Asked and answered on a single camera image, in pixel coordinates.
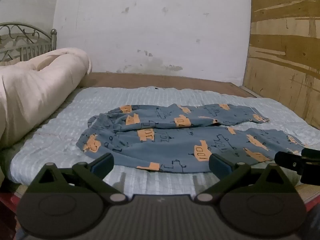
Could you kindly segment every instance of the light blue striped bedding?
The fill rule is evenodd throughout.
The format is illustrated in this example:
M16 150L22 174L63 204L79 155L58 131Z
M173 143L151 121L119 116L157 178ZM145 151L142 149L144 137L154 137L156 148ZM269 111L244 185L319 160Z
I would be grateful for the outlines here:
M7 176L13 182L29 185L47 162L54 162L59 168L68 168L80 161L92 161L76 147L76 142L87 128L90 117L122 105L169 106L174 103L187 106L233 104L255 107L262 115L270 118L270 122L263 124L247 122L234 126L235 129L283 130L295 135L312 148L320 149L320 131L309 126L294 112L272 99L241 98L190 89L87 88L75 90L39 128L29 133L12 148L0 152L0 166L6 167ZM296 173L288 170L285 172L293 184L298 183L299 177ZM132 194L195 195L216 183L218 179L212 173L161 173L115 166L104 181L128 196Z

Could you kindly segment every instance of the wall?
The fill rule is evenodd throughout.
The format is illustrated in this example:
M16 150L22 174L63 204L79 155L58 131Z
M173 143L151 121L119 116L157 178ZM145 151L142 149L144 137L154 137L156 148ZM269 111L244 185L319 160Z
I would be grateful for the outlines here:
M0 0L0 22L22 22L48 33L57 0Z
M244 86L320 128L320 0L252 0Z
M251 0L57 0L58 48L94 72L179 75L241 85Z

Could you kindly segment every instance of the headboard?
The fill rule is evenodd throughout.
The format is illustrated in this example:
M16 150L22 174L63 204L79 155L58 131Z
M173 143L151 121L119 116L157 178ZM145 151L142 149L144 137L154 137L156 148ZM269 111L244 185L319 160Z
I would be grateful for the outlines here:
M26 61L56 48L56 29L47 34L25 23L0 23L0 62L18 57L21 61Z

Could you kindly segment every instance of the black robotic device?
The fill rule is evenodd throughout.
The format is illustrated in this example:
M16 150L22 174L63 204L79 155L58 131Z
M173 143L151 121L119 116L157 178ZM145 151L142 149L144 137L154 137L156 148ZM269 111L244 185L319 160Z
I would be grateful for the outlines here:
M314 175L305 169L318 168L316 154L320 156L310 149L304 149L302 157L279 152L275 162L296 170L309 183ZM212 155L209 164L215 158ZM111 153L68 169L47 163L23 195L17 217L27 233L25 240L298 240L306 208L276 163L265 169L237 163L231 174L194 199L190 195L129 199L102 180L113 169Z

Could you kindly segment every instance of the beige blanket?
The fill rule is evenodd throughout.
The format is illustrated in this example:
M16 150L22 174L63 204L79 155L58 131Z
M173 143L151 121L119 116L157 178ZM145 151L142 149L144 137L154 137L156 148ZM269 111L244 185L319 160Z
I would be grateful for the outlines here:
M88 55L75 48L0 67L0 149L47 119L91 69Z

